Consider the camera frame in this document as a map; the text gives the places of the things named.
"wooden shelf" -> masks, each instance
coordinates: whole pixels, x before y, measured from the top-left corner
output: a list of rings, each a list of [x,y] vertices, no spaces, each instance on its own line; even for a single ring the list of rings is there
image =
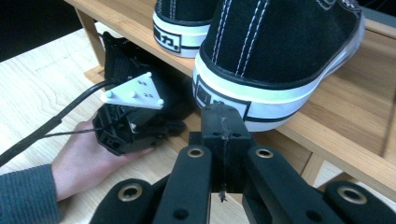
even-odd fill
[[[78,10],[88,32],[84,20],[93,18],[191,76],[194,61],[166,53],[152,37],[155,0],[66,2]],[[277,130],[396,201],[395,157],[389,156],[396,151],[396,30],[374,21],[366,24],[357,54]],[[256,134],[263,139],[265,135]]]

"shoe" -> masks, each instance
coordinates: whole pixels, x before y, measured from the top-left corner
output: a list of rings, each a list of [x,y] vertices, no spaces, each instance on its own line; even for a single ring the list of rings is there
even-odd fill
[[[354,0],[221,0],[195,59],[194,98],[235,107],[251,132],[274,129],[363,35]]]
[[[166,51],[195,58],[206,38],[219,0],[158,0],[155,5],[154,38]]]

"dark background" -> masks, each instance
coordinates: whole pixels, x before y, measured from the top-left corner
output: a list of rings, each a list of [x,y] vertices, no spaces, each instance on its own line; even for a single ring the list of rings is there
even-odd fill
[[[396,16],[396,0],[358,2]],[[0,62],[80,28],[76,11],[63,0],[1,0]]]

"white bracket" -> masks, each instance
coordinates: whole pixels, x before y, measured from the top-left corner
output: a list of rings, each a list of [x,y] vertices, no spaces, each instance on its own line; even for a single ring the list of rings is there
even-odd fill
[[[107,104],[150,109],[162,109],[164,104],[155,88],[150,72],[105,91],[100,99]]]

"metal grommet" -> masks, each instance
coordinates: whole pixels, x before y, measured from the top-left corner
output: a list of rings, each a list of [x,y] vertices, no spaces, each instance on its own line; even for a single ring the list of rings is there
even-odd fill
[[[364,194],[360,193],[358,190],[350,187],[340,187],[337,189],[337,193],[345,200],[350,203],[355,204],[366,204],[367,198]]]
[[[268,149],[265,148],[260,148],[256,150],[256,155],[261,157],[261,158],[265,158],[265,159],[269,159],[274,157],[274,153]]]
[[[139,184],[130,184],[120,189],[119,199],[123,202],[130,202],[140,197],[142,193],[142,186]]]
[[[204,156],[204,151],[200,148],[192,148],[187,151],[187,155],[193,158],[199,158]]]

